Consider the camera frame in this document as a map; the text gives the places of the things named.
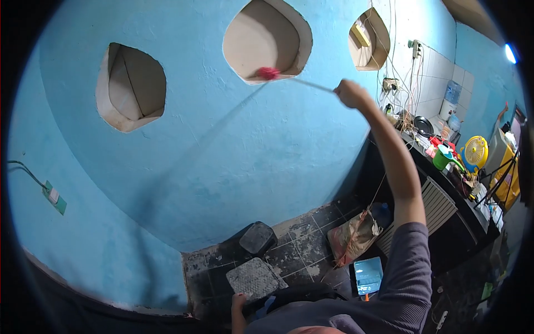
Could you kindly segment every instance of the yellow power strip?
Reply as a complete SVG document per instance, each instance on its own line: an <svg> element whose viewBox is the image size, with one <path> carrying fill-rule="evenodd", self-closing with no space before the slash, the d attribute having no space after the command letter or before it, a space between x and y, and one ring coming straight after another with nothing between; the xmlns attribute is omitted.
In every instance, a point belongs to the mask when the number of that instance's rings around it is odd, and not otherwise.
<svg viewBox="0 0 534 334"><path fill-rule="evenodd" d="M362 46L371 46L371 43L369 42L369 39L367 36L365 36L363 30L360 28L359 25L353 24L352 27L350 27L350 31L356 36L356 39Z"/></svg>

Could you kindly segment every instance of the fluorescent light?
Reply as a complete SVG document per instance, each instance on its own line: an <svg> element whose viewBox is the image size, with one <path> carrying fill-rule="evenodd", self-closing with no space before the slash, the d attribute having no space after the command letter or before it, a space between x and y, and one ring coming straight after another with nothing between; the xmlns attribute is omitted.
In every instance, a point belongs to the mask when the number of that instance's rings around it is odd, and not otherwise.
<svg viewBox="0 0 534 334"><path fill-rule="evenodd" d="M516 61L515 61L514 53L512 52L510 45L508 44L504 45L504 52L506 53L506 58L508 58L508 60L511 61L512 64L515 64Z"/></svg>

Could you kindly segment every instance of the gray long-sleeve shirt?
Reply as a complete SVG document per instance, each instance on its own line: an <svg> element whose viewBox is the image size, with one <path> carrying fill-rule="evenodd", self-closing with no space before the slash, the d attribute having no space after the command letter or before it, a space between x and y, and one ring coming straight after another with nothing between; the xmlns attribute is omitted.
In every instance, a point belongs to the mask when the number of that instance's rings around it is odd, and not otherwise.
<svg viewBox="0 0 534 334"><path fill-rule="evenodd" d="M314 325L347 334L421 333L430 309L430 273L427 227L403 224L393 235L380 290L371 301L323 299L288 305L254 321L245 333L287 333Z"/></svg>

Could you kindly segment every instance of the yellow fan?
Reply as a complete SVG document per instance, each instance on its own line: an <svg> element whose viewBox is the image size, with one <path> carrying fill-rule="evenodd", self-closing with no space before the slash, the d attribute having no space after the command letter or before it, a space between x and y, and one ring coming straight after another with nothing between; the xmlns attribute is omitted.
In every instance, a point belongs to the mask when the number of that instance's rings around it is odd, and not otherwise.
<svg viewBox="0 0 534 334"><path fill-rule="evenodd" d="M488 142L482 136L474 136L460 148L460 155L466 169L476 175L488 159Z"/></svg>

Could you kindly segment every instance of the person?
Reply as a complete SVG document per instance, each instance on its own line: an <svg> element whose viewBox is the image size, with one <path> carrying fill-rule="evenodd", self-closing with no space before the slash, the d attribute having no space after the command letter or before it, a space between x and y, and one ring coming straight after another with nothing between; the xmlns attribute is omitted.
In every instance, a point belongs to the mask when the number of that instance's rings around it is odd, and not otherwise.
<svg viewBox="0 0 534 334"><path fill-rule="evenodd" d="M502 116L504 115L504 113L507 112L507 111L508 111L508 102L506 102L506 105L505 105L504 109L497 115L497 121L495 122L495 126L493 126L493 133L491 134L491 138L493 138L494 135L499 132L500 120L501 120Z"/></svg>
<svg viewBox="0 0 534 334"><path fill-rule="evenodd" d="M322 299L280 307L247 326L246 296L232 299L232 334L421 333L430 310L430 253L421 184L401 137L367 91L341 80L334 90L371 126L395 201L394 233L380 289L371 301Z"/></svg>

